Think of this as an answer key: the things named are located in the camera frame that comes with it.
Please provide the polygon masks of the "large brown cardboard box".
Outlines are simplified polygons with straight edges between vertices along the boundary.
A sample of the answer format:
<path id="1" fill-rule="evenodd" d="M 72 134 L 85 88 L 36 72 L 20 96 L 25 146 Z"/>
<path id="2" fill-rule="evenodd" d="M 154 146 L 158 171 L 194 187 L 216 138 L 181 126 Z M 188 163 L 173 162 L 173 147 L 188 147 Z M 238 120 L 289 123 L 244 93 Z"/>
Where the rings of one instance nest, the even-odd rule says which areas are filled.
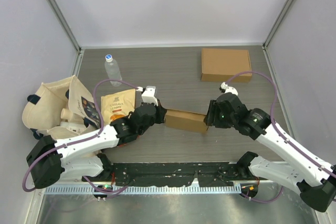
<path id="1" fill-rule="evenodd" d="M 248 50 L 203 48 L 201 80 L 224 82 L 238 73 L 234 82 L 248 83 L 252 78 Z"/>

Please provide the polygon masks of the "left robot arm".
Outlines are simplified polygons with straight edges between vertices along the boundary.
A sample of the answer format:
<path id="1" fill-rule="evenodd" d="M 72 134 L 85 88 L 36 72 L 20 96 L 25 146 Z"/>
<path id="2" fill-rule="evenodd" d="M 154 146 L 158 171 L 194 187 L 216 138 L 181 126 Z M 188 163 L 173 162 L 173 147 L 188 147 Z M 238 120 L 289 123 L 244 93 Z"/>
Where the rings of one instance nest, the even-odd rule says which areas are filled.
<path id="1" fill-rule="evenodd" d="M 141 103 L 129 115 L 119 118 L 96 131 L 54 140 L 43 136 L 26 157 L 27 175 L 36 189 L 49 187 L 65 177 L 96 177 L 105 182 L 112 174 L 106 156 L 93 158 L 87 154 L 135 141 L 154 124 L 164 123 L 167 110 L 160 103 Z"/>

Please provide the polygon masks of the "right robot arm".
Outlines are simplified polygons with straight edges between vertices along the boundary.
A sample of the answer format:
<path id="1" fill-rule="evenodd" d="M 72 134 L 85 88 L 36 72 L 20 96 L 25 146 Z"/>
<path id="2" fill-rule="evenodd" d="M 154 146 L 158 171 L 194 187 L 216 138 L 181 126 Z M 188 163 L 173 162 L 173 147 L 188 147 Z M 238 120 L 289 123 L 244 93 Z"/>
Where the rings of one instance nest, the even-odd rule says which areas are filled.
<path id="1" fill-rule="evenodd" d="M 268 147 L 286 165 L 246 152 L 238 161 L 242 179 L 252 176 L 272 180 L 298 194 L 312 209 L 326 212 L 335 200 L 335 166 L 311 153 L 286 133 L 262 109 L 247 109 L 237 95 L 229 92 L 211 100 L 204 120 L 207 126 L 234 128 L 241 135 Z"/>

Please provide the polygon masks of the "small cardboard box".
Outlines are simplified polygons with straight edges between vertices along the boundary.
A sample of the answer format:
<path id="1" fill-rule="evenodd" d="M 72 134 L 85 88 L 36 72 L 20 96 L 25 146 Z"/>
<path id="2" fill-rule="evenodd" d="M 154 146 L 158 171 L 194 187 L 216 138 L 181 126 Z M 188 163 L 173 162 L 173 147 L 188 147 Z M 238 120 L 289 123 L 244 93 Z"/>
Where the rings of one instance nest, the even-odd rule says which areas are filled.
<path id="1" fill-rule="evenodd" d="M 164 121 L 167 127 L 173 129 L 205 134 L 208 130 L 204 123 L 205 117 L 204 114 L 194 112 L 167 110 Z"/>

